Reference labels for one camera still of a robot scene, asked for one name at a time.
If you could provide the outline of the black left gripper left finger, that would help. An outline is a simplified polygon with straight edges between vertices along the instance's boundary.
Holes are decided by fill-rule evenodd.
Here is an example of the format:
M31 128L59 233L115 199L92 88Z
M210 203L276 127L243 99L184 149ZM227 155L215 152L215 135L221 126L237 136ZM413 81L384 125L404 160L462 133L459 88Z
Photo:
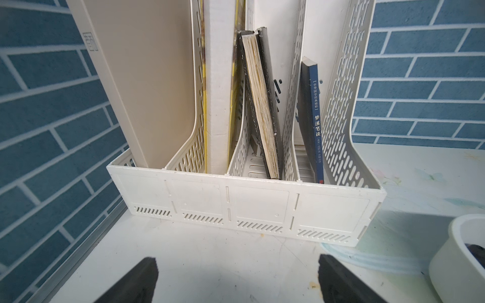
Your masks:
M158 276L156 259L146 257L102 294L95 303L152 302Z

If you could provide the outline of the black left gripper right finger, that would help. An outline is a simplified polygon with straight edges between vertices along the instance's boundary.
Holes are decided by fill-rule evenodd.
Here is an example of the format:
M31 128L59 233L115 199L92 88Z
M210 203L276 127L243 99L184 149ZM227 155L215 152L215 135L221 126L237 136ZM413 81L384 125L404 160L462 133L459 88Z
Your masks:
M325 303L386 302L374 290L331 255L320 255L318 280Z

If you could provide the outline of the white oval storage box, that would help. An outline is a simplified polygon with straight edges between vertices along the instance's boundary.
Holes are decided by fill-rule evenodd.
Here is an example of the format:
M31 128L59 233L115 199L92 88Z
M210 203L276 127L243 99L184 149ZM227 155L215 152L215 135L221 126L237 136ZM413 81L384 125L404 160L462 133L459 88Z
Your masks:
M429 264L431 282L443 302L484 302L484 215L457 217L448 239Z

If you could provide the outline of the white perforated file organizer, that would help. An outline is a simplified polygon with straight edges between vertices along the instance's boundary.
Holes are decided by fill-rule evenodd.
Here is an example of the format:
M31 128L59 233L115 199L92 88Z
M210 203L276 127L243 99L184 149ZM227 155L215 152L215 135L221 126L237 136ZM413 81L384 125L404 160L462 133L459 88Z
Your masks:
M251 141L249 99L224 175L200 171L202 126L163 169L139 167L125 151L107 169L134 215L216 225L260 234L354 247L386 191L356 151L352 118L376 3L248 1L245 27L269 30L283 142L281 180L270 180ZM301 63L318 66L317 150L324 182L311 181L301 137Z

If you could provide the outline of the dark blue book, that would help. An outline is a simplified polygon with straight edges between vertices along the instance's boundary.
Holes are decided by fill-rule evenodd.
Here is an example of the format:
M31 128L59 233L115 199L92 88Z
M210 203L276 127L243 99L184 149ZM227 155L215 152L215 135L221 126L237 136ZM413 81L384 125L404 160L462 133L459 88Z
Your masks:
M299 128L313 169L314 181L323 184L325 180L319 84L317 63L304 57L301 61L298 90Z

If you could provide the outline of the beige file folder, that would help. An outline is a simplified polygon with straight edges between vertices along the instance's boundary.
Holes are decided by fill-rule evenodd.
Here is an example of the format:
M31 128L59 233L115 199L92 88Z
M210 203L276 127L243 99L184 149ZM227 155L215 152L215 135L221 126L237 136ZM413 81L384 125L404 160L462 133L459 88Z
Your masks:
M137 166L161 169L195 123L197 1L69 1Z

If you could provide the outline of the black worn-page book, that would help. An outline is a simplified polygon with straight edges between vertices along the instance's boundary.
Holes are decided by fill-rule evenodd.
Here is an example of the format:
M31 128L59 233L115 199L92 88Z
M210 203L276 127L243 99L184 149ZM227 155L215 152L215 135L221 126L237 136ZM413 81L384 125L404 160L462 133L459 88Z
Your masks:
M269 179L282 179L284 154L278 102L273 84L268 29L242 30L237 34L246 96L252 117L253 141Z

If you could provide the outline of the white yellow-edged book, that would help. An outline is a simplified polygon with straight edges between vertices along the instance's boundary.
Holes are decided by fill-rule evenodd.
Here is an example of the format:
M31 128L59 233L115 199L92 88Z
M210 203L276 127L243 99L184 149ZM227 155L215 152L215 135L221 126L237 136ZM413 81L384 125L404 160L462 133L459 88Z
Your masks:
M245 28L245 1L204 1L205 168L225 174L232 157L238 89L237 33Z

